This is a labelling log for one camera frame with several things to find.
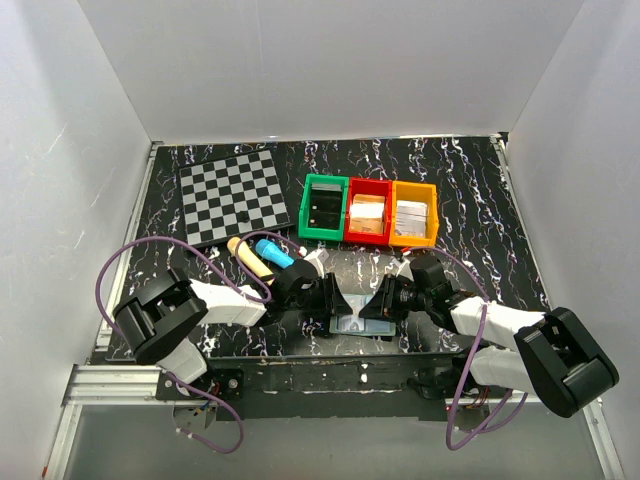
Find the black marble tabletop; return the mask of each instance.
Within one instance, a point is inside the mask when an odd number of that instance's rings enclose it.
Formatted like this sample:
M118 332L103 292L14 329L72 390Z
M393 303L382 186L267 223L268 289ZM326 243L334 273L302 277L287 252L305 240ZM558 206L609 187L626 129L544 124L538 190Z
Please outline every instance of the black marble tabletop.
M268 144L163 146L158 149L145 197L137 238L167 235L184 239L178 168L205 160L270 148L290 212L297 218L307 173L433 183L438 191L440 230L437 246L471 268L491 297L505 305L530 310L547 307L524 231L490 137L414 138L278 142ZM297 243L297 229L280 232ZM391 248L308 241L325 246L325 268L333 271L343 293L372 294L385 273L396 272ZM224 245L204 250L233 281L243 272ZM469 278L443 259L454 284L473 291ZM222 283L195 256L167 243L133 249L123 297L169 266L184 268L201 281ZM411 314L392 341L330 335L328 326L298 312L265 327L208 325L190 339L209 358L251 355L362 355L447 352L460 338L437 328L426 314ZM112 336L107 361L128 361L130 352Z

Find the black and white checkered board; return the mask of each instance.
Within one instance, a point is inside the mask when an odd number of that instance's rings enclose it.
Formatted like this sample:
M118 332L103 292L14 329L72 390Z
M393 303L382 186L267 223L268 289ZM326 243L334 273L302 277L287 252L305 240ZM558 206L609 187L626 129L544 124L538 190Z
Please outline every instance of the black and white checkered board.
M180 188L191 246L291 225L268 150L184 167Z

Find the orange bin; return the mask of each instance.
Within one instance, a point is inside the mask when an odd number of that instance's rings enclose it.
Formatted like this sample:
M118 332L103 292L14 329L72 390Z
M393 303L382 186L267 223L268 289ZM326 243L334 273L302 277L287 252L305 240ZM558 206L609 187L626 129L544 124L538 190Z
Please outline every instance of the orange bin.
M438 197L436 186L430 183L393 182L391 211L391 235L389 245L395 247L433 247L436 244L438 228ZM410 235L396 235L396 205L398 200L426 203L429 212L427 216L426 237Z

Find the white panel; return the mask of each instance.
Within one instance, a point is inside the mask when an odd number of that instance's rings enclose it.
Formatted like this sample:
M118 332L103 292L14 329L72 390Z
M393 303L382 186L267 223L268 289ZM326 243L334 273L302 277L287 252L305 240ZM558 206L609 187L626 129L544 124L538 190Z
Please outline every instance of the white panel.
M153 139L511 130L582 0L80 0Z
M0 2L0 478L40 478L150 142L73 0Z
M542 277L620 371L604 413L640 478L640 1L588 0L522 113L510 170Z

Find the wooden rolling pin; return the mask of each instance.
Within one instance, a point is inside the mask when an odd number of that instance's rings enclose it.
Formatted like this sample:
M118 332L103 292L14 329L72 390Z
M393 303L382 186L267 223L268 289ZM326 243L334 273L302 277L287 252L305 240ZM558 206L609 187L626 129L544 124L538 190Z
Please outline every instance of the wooden rolling pin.
M233 237L230 238L227 242L227 248L233 256L235 256L236 246L238 245L239 241L239 237ZM246 242L240 245L238 256L240 257L240 260L242 260L242 262L247 266L247 268L255 273L258 278L262 279L271 276L271 280L265 282L267 285L271 285L273 283L273 272L269 270L269 267L262 263L262 260L256 257L256 255L251 251L249 245L247 245Z

